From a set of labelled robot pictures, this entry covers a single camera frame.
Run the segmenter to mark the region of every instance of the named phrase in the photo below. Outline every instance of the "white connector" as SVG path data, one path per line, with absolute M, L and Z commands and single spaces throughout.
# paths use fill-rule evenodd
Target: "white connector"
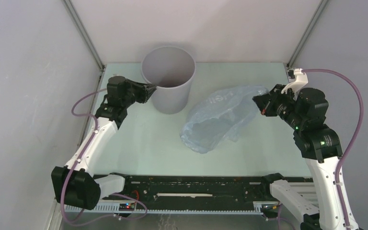
M 288 89 L 292 89 L 293 92 L 296 93 L 308 83 L 307 75 L 302 72 L 302 69 L 294 69 L 294 76 L 295 76 L 295 80 L 287 84 L 281 90 L 281 93 L 286 93 Z

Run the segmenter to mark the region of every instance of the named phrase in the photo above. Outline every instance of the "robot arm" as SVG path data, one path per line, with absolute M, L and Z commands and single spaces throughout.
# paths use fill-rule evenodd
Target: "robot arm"
M 98 119 L 98 127 L 95 129 L 94 124 L 90 129 L 91 132 L 95 132 L 95 135 L 93 137 L 88 135 L 66 165 L 55 167 L 51 173 L 58 202 L 60 202 L 65 178 L 75 161 L 77 165 L 71 174 L 64 197 L 66 205 L 91 210 L 97 205 L 99 199 L 123 190 L 124 177 L 110 174 L 94 180 L 94 167 L 104 147 L 127 116 L 128 107 L 134 102 L 147 102 L 155 90 L 155 85 L 134 82 L 122 76 L 114 76 L 109 79 L 108 94 L 105 95 L 95 114 Z
M 288 85 L 276 85 L 268 94 L 256 96 L 253 100 L 262 115 L 279 116 L 294 129 L 294 141 L 312 174 L 319 210 L 293 191 L 280 174 L 269 176 L 265 181 L 265 190 L 291 211 L 301 222 L 302 230 L 358 230 L 345 187 L 342 186 L 350 221 L 350 226 L 345 226 L 342 205 L 336 190 L 334 173 L 342 156 L 342 149 L 338 135 L 324 124 L 328 109 L 325 95 L 313 88 L 300 90 L 308 82 L 301 69 L 290 73 L 295 74 L 296 81 Z M 300 91 L 294 100 L 294 92 L 297 90 Z

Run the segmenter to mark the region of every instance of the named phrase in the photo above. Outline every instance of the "plastic bag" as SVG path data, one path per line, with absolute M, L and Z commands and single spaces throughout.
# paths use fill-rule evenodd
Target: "plastic bag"
M 268 93 L 263 86 L 237 86 L 219 90 L 195 105 L 181 130 L 183 143 L 195 152 L 207 153 L 222 140 L 237 141 L 239 130 L 259 112 L 252 98 Z

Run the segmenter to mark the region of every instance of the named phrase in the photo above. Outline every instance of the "metal frame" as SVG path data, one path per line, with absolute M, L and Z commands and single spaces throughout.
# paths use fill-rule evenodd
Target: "metal frame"
M 321 0 L 320 4 L 318 5 L 317 10 L 315 11 L 314 15 L 311 18 L 310 23 L 308 23 L 307 28 L 305 29 L 302 38 L 300 39 L 296 49 L 294 50 L 293 55 L 291 55 L 290 61 L 288 61 L 287 66 L 288 68 L 292 68 L 303 49 L 305 43 L 307 42 L 309 36 L 311 35 L 312 31 L 314 30 L 315 25 L 318 22 L 318 19 L 321 17 L 322 13 L 324 12 L 326 6 L 330 0 Z
M 98 55 L 98 52 L 96 51 L 90 37 L 88 36 L 87 30 L 85 29 L 84 25 L 82 24 L 82 21 L 80 17 L 77 14 L 77 11 L 74 8 L 74 5 L 72 4 L 71 0 L 62 0 L 64 3 L 64 6 L 66 7 L 67 11 L 69 12 L 71 19 L 75 23 L 78 32 L 81 34 L 82 39 L 84 40 L 85 44 L 87 45 L 88 49 L 90 50 L 92 57 L 95 59 L 96 64 L 98 65 L 99 69 L 102 71 L 105 66 L 103 62 L 101 61 L 101 58 Z
M 59 230 L 61 227 L 62 220 L 63 217 L 61 216 L 60 205 L 57 203 L 56 199 L 53 199 L 50 215 L 47 219 L 44 230 Z

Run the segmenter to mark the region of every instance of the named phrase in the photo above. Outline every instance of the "purple cable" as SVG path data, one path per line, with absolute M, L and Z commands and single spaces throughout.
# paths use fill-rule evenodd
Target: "purple cable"
M 277 226 L 278 226 L 278 230 L 280 230 L 280 228 L 281 228 L 281 226 L 280 226 L 280 222 L 281 222 L 281 220 L 280 220 L 280 215 L 281 215 L 281 208 L 283 207 L 283 205 L 282 204 L 280 204 L 279 206 L 278 206 L 278 211 L 277 211 Z
M 348 216 L 348 211 L 346 209 L 346 203 L 345 203 L 345 199 L 344 199 L 344 195 L 342 194 L 342 189 L 341 189 L 341 185 L 338 184 L 340 183 L 340 178 L 339 178 L 339 173 L 341 171 L 342 165 L 344 164 L 346 157 L 348 156 L 348 153 L 350 152 L 353 143 L 355 142 L 357 135 L 359 133 L 360 127 L 362 126 L 362 122 L 363 122 L 363 100 L 362 100 L 362 96 L 360 95 L 360 91 L 357 88 L 357 86 L 346 76 L 329 70 L 329 69 L 303 69 L 302 71 L 303 73 L 310 73 L 310 72 L 323 72 L 323 73 L 330 73 L 333 75 L 336 75 L 340 78 L 342 78 L 343 80 L 345 80 L 346 82 L 349 83 L 350 86 L 352 86 L 352 88 L 354 89 L 357 99 L 359 100 L 359 119 L 357 121 L 357 125 L 356 125 L 356 129 L 355 132 L 353 133 L 352 139 L 350 140 L 348 146 L 346 147 L 346 150 L 342 156 L 342 158 L 339 160 L 338 164 L 336 165 L 336 169 L 335 169 L 335 182 L 336 184 L 336 190 L 338 191 L 338 196 L 339 199 L 341 201 L 341 205 L 342 205 L 342 212 L 344 213 L 344 220 L 345 220 L 345 225 L 346 225 L 346 229 L 349 230 L 350 228 L 348 228 L 348 226 L 350 226 L 350 222 L 349 222 L 349 216 Z
M 88 97 L 90 97 L 90 96 L 92 96 L 92 95 L 95 95 L 95 94 L 97 94 L 97 93 L 99 93 L 99 92 L 103 92 L 103 91 L 105 91 L 105 90 L 106 90 L 106 89 L 101 89 L 101 90 L 98 90 L 98 91 L 92 92 L 92 93 L 90 93 L 90 94 L 88 94 L 88 95 L 86 95 L 86 96 L 82 97 L 81 99 L 79 99 L 79 100 L 78 100 L 78 101 L 73 105 L 73 107 L 72 107 L 72 109 L 71 109 L 71 113 L 72 113 L 74 116 L 88 116 L 88 117 L 92 117 L 92 118 L 94 119 L 94 122 L 95 122 L 95 129 L 94 129 L 94 131 L 91 133 L 90 138 L 88 139 L 88 141 L 87 141 L 87 143 L 85 144 L 85 146 L 82 148 L 82 150 L 81 150 L 80 154 L 77 156 L 77 159 L 81 159 L 81 157 L 83 156 L 83 154 L 84 154 L 84 153 L 85 153 L 85 151 L 87 150 L 88 146 L 90 145 L 90 143 L 91 143 L 92 139 L 95 137 L 95 135 L 96 135 L 95 131 L 97 131 L 99 127 L 98 127 L 98 119 L 97 119 L 94 115 L 89 114 L 89 113 L 85 113 L 85 114 L 76 114 L 76 113 L 74 112 L 75 107 L 76 107 L 80 102 L 82 102 L 84 99 L 86 99 L 86 98 L 88 98 Z M 64 221 L 65 221 L 65 222 L 67 222 L 68 224 L 70 224 L 70 225 L 74 226 L 74 227 L 79 227 L 79 226 L 84 226 L 84 225 L 90 224 L 90 223 L 92 223 L 92 222 L 95 222 L 95 221 L 97 221 L 97 220 L 99 220 L 99 219 L 102 219 L 102 218 L 105 218 L 105 217 L 113 217 L 113 216 L 115 216 L 114 214 L 107 214 L 107 215 L 103 215 L 103 216 L 100 216 L 100 217 L 98 217 L 98 218 L 95 218 L 95 219 L 93 219 L 93 220 L 90 220 L 90 221 L 88 221 L 88 222 L 86 222 L 86 223 L 82 223 L 82 224 L 74 224 L 74 222 L 75 222 L 75 221 L 77 221 L 77 220 L 81 217 L 82 213 L 84 212 L 84 209 L 82 209 L 82 210 L 79 212 L 79 214 L 76 216 L 76 218 L 75 218 L 75 219 L 73 219 L 73 220 L 69 220 L 69 219 L 67 218 L 67 216 L 66 216 L 66 212 L 65 212 L 65 209 L 64 209 L 64 196 L 65 196 L 65 194 L 66 194 L 66 189 L 67 189 L 67 185 L 68 185 L 68 183 L 69 183 L 70 177 L 71 177 L 71 175 L 72 175 L 72 172 L 75 170 L 75 167 L 77 166 L 77 163 L 78 163 L 77 161 L 74 161 L 74 164 L 72 165 L 71 169 L 69 170 L 69 173 L 68 173 L 68 174 L 67 174 L 67 176 L 66 176 L 66 179 L 65 179 L 64 184 L 63 184 L 63 188 L 61 189 L 60 209 L 61 209 L 61 215 L 62 215 L 62 217 L 63 217 Z M 123 197 L 123 198 L 129 199 L 129 200 L 133 200 L 133 201 L 135 201 L 135 202 L 137 202 L 137 203 L 141 204 L 141 205 L 144 207 L 144 209 L 145 209 L 145 214 L 144 214 L 143 216 L 138 217 L 138 218 L 125 218 L 125 217 L 120 217 L 120 218 L 134 220 L 134 219 L 142 218 L 142 217 L 144 217 L 144 216 L 147 214 L 147 207 L 146 207 L 142 202 L 140 202 L 140 201 L 138 201 L 138 200 L 136 200 L 136 199 L 130 198 L 130 197 L 128 197 L 128 196 L 121 195 L 121 194 L 113 194 L 113 195 L 115 195 L 115 196 L 120 196 L 120 197 Z
M 267 221 L 277 220 L 278 230 L 281 230 L 281 226 L 280 226 L 280 221 L 281 220 L 284 221 L 284 222 L 286 222 L 287 224 L 289 224 L 293 230 L 296 230 L 296 228 L 294 227 L 293 223 L 289 219 L 287 219 L 287 218 L 281 218 L 280 217 L 281 207 L 282 207 L 282 205 L 279 205 L 278 213 L 277 213 L 277 218 L 267 218 L 265 214 L 263 214 L 263 217 L 266 218 Z

